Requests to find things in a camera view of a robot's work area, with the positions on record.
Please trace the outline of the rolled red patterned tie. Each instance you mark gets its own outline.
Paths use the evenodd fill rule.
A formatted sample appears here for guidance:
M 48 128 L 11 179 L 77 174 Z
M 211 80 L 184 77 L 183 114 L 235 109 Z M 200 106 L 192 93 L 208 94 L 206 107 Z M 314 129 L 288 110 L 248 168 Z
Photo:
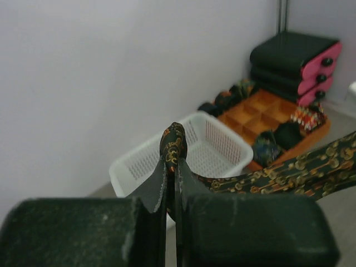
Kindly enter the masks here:
M 290 120 L 299 125 L 303 134 L 309 134 L 325 124 L 327 116 L 320 102 L 313 102 L 309 106 L 298 106 L 291 114 Z

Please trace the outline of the rolled green tie back-right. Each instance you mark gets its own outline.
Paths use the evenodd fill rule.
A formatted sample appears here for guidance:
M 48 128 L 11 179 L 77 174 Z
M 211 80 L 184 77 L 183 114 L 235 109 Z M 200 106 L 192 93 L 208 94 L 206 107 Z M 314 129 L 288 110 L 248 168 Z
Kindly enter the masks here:
M 258 92 L 258 90 L 259 88 L 254 80 L 242 79 L 234 84 L 229 89 L 229 92 L 244 100 L 251 97 L 253 94 Z

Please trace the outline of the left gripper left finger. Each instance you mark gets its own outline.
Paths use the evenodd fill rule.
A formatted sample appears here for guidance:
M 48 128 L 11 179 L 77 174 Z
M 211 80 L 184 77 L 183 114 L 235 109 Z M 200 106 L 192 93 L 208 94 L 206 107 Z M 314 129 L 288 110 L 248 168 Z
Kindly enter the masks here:
M 130 194 L 141 202 L 133 266 L 165 266 L 167 181 L 165 161 L 160 157 L 153 173 Z

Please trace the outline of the white plastic basket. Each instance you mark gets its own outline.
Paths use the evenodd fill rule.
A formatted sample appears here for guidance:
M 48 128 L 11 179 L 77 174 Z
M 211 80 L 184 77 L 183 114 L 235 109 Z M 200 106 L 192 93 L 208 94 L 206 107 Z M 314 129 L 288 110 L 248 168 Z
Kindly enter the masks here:
M 238 176 L 251 163 L 251 146 L 215 117 L 195 112 L 180 123 L 186 132 L 187 164 L 194 173 L 213 178 Z M 129 195 L 153 173 L 160 139 L 158 133 L 111 164 L 109 175 L 117 197 Z

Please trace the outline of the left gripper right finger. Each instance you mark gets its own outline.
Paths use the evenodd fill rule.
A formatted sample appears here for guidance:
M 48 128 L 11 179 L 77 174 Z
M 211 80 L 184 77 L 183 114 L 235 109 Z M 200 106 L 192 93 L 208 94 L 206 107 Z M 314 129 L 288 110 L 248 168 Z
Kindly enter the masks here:
M 179 159 L 175 169 L 175 223 L 176 223 L 176 263 L 177 266 L 185 266 L 185 253 L 187 251 L 188 225 L 187 206 L 188 199 L 210 191 L 204 186 L 190 170 L 185 159 Z

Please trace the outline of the black pink drawer unit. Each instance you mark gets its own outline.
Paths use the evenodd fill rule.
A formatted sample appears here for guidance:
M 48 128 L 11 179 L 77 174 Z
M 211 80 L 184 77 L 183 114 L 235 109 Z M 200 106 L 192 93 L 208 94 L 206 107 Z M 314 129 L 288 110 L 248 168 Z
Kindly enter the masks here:
M 307 106 L 325 97 L 342 51 L 338 39 L 282 32 L 250 54 L 250 76 L 263 89 Z

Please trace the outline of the rolled black tie back-left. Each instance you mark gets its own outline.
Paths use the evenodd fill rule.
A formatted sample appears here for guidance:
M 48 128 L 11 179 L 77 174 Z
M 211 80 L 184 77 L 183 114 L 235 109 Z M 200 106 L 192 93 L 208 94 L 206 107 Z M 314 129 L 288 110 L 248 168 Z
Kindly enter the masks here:
M 209 115 L 212 115 L 214 117 L 219 117 L 222 114 L 221 108 L 216 106 L 215 104 L 211 102 L 204 102 L 202 105 L 200 105 L 197 109 L 198 111 L 203 111 Z

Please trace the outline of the black key-pattern tie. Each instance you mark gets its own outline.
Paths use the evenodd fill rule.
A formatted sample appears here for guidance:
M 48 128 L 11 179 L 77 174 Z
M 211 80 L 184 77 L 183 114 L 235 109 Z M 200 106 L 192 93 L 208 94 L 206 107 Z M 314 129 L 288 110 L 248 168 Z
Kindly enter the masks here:
M 167 213 L 176 221 L 174 179 L 179 160 L 187 158 L 186 133 L 182 124 L 173 122 L 162 134 L 160 158 L 172 182 L 167 197 Z M 327 145 L 290 160 L 258 171 L 227 178 L 211 178 L 188 171 L 213 193 L 280 194 L 292 193 L 319 200 L 334 192 L 355 186 L 355 131 Z

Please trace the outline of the rolled orange-black tie back-middle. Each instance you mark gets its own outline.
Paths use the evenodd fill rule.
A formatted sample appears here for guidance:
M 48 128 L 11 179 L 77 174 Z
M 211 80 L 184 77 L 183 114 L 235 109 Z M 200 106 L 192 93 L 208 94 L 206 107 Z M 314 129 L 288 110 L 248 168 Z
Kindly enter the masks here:
M 229 92 L 220 92 L 215 98 L 215 106 L 217 106 L 222 111 L 229 110 L 236 105 L 236 96 Z

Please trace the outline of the rolled plain black tie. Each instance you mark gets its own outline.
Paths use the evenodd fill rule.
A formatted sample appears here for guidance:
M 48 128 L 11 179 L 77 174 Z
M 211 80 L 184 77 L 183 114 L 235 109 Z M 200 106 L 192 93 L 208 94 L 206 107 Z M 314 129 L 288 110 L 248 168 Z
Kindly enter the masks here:
M 297 122 L 281 123 L 274 131 L 274 137 L 276 143 L 284 150 L 292 149 L 303 139 Z

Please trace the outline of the rolled blue floral tie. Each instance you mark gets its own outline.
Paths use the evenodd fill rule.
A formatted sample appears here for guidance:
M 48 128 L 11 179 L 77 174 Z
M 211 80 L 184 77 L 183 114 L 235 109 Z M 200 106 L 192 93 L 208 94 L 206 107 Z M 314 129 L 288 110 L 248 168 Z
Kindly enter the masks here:
M 262 167 L 270 166 L 282 154 L 282 148 L 277 144 L 274 132 L 267 130 L 259 134 L 253 145 L 253 160 Z

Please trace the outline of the orange compartment tray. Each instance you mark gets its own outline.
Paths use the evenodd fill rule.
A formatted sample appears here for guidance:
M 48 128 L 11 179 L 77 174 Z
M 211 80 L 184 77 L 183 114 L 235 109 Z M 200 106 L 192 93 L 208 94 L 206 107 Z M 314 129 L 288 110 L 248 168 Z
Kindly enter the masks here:
M 272 93 L 259 90 L 251 97 L 236 103 L 229 110 L 223 111 L 218 119 L 240 135 L 249 145 L 253 145 L 256 137 L 264 131 L 275 131 L 281 123 L 288 122 L 291 114 L 298 107 Z M 275 164 L 286 161 L 315 145 L 329 132 L 331 122 L 325 124 L 309 134 L 303 134 L 303 139 L 292 149 L 284 150 L 283 154 L 274 161 Z

